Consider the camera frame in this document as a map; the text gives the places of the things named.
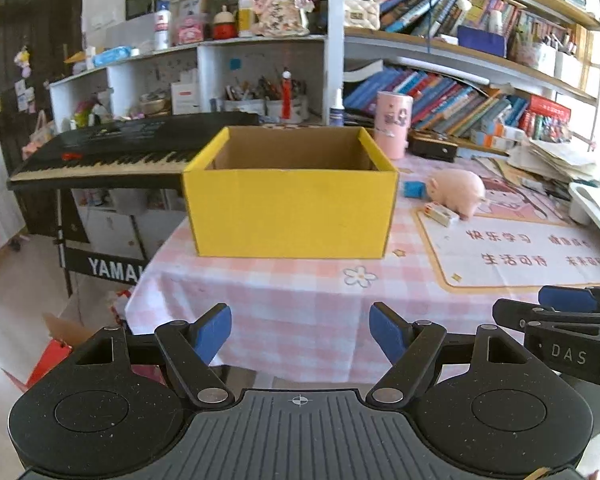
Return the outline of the white staples box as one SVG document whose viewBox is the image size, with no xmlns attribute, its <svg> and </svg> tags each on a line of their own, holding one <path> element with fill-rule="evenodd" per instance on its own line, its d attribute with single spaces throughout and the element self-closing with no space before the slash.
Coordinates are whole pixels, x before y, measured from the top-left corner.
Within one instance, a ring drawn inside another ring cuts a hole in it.
<svg viewBox="0 0 600 480">
<path fill-rule="evenodd" d="M 456 212 L 435 202 L 430 202 L 425 205 L 424 214 L 446 228 L 460 220 L 460 216 Z"/>
</svg>

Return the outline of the pink plush pig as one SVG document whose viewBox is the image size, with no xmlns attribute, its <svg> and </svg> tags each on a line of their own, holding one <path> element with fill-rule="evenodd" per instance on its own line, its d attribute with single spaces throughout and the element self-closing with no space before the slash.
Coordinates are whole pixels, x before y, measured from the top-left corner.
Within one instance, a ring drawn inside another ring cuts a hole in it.
<svg viewBox="0 0 600 480">
<path fill-rule="evenodd" d="M 454 211 L 463 220 L 472 218 L 486 201 L 481 178 L 464 169 L 442 169 L 430 174 L 426 192 L 430 200 Z"/>
</svg>

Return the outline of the blue eraser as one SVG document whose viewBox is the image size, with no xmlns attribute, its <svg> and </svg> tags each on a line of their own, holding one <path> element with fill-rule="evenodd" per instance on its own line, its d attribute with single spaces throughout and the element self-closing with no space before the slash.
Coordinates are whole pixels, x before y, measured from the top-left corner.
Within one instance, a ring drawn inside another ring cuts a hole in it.
<svg viewBox="0 0 600 480">
<path fill-rule="evenodd" d="M 426 184 L 422 181 L 404 181 L 402 193 L 407 198 L 423 198 L 426 196 Z"/>
</svg>

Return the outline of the pink checkered tablecloth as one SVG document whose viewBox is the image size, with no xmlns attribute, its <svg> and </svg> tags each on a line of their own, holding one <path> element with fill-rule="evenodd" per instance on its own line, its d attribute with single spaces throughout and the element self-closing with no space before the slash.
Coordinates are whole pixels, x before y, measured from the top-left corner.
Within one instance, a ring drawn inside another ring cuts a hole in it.
<svg viewBox="0 0 600 480">
<path fill-rule="evenodd" d="M 483 178 L 488 200 L 478 214 L 440 226 L 421 200 L 399 197 L 380 259 L 199 257 L 182 224 L 135 287 L 126 320 L 150 334 L 222 302 L 233 328 L 221 363 L 292 382 L 371 384 L 388 366 L 368 329 L 374 302 L 409 321 L 471 333 L 491 321 L 501 298 L 532 302 L 545 285 L 600 285 L 600 232 L 478 162 L 458 166 Z"/>
</svg>

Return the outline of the white laptop stand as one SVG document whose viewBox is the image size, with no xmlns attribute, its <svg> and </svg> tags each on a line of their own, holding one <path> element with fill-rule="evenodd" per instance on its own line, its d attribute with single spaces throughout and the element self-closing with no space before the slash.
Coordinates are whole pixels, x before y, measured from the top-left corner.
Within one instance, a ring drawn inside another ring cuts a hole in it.
<svg viewBox="0 0 600 480">
<path fill-rule="evenodd" d="M 582 226 L 593 223 L 600 230 L 600 188 L 580 182 L 571 182 L 569 217 Z"/>
</svg>

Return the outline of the red gift bag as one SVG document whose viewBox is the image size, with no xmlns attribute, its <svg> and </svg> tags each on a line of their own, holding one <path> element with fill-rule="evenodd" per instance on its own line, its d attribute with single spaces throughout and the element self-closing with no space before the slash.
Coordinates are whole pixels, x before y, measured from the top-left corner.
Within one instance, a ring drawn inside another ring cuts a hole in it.
<svg viewBox="0 0 600 480">
<path fill-rule="evenodd" d="M 46 344 L 38 362 L 32 368 L 28 379 L 22 382 L 18 377 L 2 369 L 3 374 L 9 381 L 21 392 L 26 392 L 32 388 L 40 379 L 42 379 L 55 366 L 63 361 L 75 348 L 84 344 L 96 330 L 87 328 L 78 322 L 58 318 L 50 313 L 42 314 L 45 326 L 50 334 L 50 340 Z"/>
</svg>

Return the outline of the stack of papers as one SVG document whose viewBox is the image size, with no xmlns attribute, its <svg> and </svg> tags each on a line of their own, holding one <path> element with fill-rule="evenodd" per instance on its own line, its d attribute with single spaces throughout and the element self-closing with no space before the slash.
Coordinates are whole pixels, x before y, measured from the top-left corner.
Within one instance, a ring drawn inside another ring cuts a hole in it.
<svg viewBox="0 0 600 480">
<path fill-rule="evenodd" d="M 508 150 L 507 155 L 510 166 L 547 179 L 570 182 L 600 178 L 598 157 L 582 141 L 525 140 Z"/>
</svg>

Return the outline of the yellow cardboard box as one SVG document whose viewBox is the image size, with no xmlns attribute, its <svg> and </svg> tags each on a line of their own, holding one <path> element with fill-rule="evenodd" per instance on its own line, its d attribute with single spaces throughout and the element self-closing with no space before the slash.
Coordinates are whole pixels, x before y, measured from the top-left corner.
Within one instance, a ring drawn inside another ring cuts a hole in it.
<svg viewBox="0 0 600 480">
<path fill-rule="evenodd" d="M 182 173 L 201 257 L 379 259 L 399 173 L 361 127 L 226 127 Z"/>
</svg>

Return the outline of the black yamaha keyboard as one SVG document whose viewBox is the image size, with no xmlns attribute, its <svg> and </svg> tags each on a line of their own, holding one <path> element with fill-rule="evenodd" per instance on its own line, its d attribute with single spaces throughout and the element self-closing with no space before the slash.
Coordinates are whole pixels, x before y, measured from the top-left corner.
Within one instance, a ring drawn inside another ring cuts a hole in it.
<svg viewBox="0 0 600 480">
<path fill-rule="evenodd" d="M 59 133 L 9 177 L 13 191 L 179 188 L 188 163 L 229 126 L 257 126 L 243 112 L 159 116 Z"/>
</svg>

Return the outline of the row of leaning books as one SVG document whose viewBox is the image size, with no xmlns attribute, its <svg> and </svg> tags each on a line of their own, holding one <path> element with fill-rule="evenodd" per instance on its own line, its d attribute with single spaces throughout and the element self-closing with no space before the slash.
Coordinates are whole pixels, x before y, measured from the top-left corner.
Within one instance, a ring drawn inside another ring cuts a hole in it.
<svg viewBox="0 0 600 480">
<path fill-rule="evenodd" d="M 411 132 L 467 139 L 486 136 L 562 142 L 570 138 L 571 110 L 551 99 L 522 90 L 481 87 L 459 76 L 421 68 L 384 66 L 351 84 L 343 98 L 344 120 L 374 128 L 377 93 L 388 91 L 413 98 Z"/>
</svg>

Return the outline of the pink cylindrical humidifier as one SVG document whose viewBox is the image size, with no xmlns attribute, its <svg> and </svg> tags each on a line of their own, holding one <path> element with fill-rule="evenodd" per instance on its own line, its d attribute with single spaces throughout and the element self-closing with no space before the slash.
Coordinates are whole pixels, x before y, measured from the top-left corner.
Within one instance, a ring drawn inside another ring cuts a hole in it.
<svg viewBox="0 0 600 480">
<path fill-rule="evenodd" d="M 404 156 L 412 109 L 411 96 L 388 91 L 377 93 L 373 137 L 388 159 L 398 160 Z"/>
</svg>

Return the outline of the white blue spray bottle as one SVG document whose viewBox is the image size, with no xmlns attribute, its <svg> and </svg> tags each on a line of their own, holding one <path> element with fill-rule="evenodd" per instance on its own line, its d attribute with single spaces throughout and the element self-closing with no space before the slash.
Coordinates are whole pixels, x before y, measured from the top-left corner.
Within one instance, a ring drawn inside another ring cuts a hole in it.
<svg viewBox="0 0 600 480">
<path fill-rule="evenodd" d="M 344 106 L 341 88 L 337 88 L 332 97 L 332 102 L 329 107 L 328 123 L 333 127 L 342 127 L 344 125 Z"/>
</svg>

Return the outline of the white shelf unit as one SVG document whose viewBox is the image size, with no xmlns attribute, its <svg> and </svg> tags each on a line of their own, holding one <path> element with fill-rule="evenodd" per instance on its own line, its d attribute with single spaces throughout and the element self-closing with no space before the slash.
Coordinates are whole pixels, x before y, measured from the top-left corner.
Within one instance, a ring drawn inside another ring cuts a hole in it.
<svg viewBox="0 0 600 480">
<path fill-rule="evenodd" d="M 50 102 L 56 126 L 70 129 L 79 106 L 98 99 L 114 117 L 140 112 L 140 101 L 165 94 L 174 112 L 220 110 L 230 90 L 265 79 L 280 84 L 284 70 L 301 82 L 294 102 L 298 122 L 322 124 L 328 40 L 320 35 L 204 41 L 133 56 L 53 82 Z"/>
</svg>

